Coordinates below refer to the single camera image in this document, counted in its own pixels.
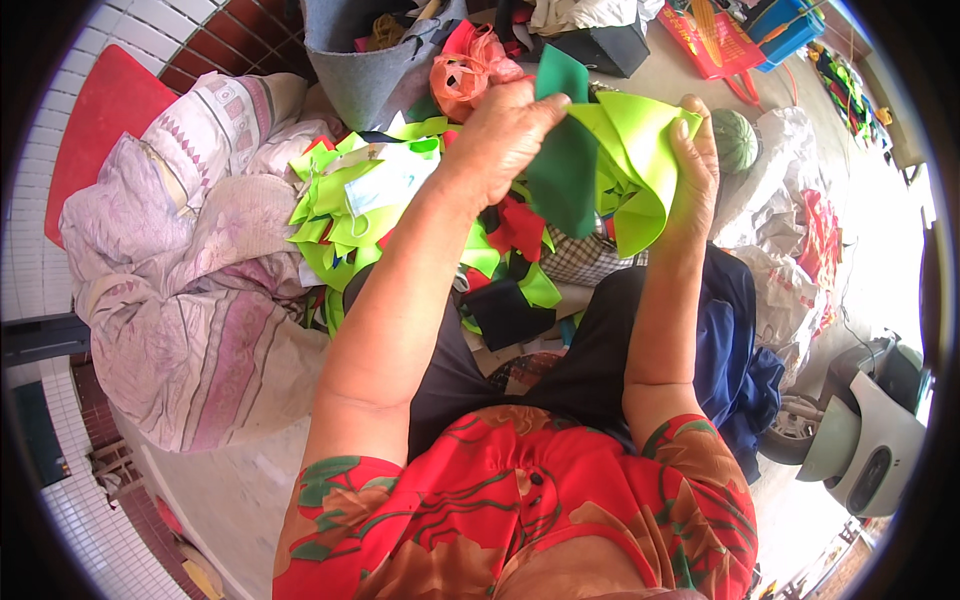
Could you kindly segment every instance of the white face mask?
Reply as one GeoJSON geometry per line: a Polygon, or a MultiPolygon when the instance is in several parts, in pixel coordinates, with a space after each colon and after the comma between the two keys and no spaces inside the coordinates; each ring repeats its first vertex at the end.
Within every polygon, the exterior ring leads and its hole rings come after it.
{"type": "Polygon", "coordinates": [[[403,144],[383,144],[374,158],[384,162],[347,183],[347,206],[353,218],[393,204],[408,204],[440,163],[423,158],[403,144]]]}

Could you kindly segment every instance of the concrete floor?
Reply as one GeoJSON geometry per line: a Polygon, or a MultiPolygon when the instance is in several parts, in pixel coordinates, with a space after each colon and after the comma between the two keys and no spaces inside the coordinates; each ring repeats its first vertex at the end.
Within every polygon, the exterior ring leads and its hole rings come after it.
{"type": "MultiPolygon", "coordinates": [[[[760,115],[724,83],[702,80],[659,23],[650,24],[647,40],[651,56],[630,80],[597,79],[673,104],[695,93],[710,108],[733,108],[751,120],[760,115]]],[[[850,277],[845,302],[850,327],[866,339],[879,327],[891,326],[919,347],[920,200],[878,154],[865,153],[852,142],[812,65],[797,57],[786,63],[797,81],[799,104],[813,122],[828,195],[841,216],[845,239],[857,241],[855,254],[848,249],[837,281],[839,292],[850,277]]],[[[764,109],[793,104],[783,68],[752,73],[764,109]]],[[[815,340],[797,387],[819,393],[829,361],[855,344],[839,324],[828,328],[815,340]]],[[[270,597],[276,537],[300,465],[307,419],[255,443],[192,455],[157,450],[119,415],[117,422],[128,444],[138,448],[134,460],[147,476],[147,488],[163,496],[183,521],[187,537],[220,569],[229,597],[270,597]]],[[[762,477],[752,487],[760,588],[786,581],[816,558],[847,518],[821,485],[794,480],[797,469],[760,457],[762,477]]]]}

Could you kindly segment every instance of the black box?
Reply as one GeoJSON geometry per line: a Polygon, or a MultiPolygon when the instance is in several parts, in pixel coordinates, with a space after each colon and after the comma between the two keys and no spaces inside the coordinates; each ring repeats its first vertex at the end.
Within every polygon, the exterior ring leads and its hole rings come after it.
{"type": "Polygon", "coordinates": [[[639,19],[623,27],[593,27],[544,38],[588,69],[624,79],[630,77],[650,56],[639,19]]]}

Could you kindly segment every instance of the pink plastic bag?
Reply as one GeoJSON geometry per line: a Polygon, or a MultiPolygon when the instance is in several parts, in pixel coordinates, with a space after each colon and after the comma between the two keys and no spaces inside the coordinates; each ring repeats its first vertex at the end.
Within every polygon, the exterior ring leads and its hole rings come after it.
{"type": "Polygon", "coordinates": [[[466,21],[457,27],[430,70],[430,93],[440,112],[456,123],[467,120],[490,85],[524,77],[489,24],[466,30],[472,27],[466,21]]]}

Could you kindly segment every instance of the red plastic bag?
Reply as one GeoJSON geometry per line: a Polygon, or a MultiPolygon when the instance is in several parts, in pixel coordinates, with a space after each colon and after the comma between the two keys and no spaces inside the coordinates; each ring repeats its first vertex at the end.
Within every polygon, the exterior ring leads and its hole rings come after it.
{"type": "Polygon", "coordinates": [[[767,58],[729,14],[715,12],[712,23],[694,25],[691,15],[677,11],[666,3],[657,13],[657,20],[685,48],[704,79],[726,80],[740,100],[759,107],[759,97],[747,69],[764,63],[767,58]],[[702,32],[710,32],[709,48],[701,38],[702,32]],[[746,89],[741,89],[732,78],[737,74],[742,75],[746,89]]]}
{"type": "Polygon", "coordinates": [[[833,288],[837,277],[837,249],[839,220],[833,214],[833,205],[820,192],[805,189],[800,193],[806,207],[806,242],[804,252],[797,258],[810,279],[827,290],[827,309],[820,320],[818,333],[836,319],[833,288]]]}
{"type": "Polygon", "coordinates": [[[450,35],[430,70],[430,93],[440,112],[456,123],[467,120],[490,85],[524,77],[489,24],[466,28],[473,26],[464,21],[450,35]]]}

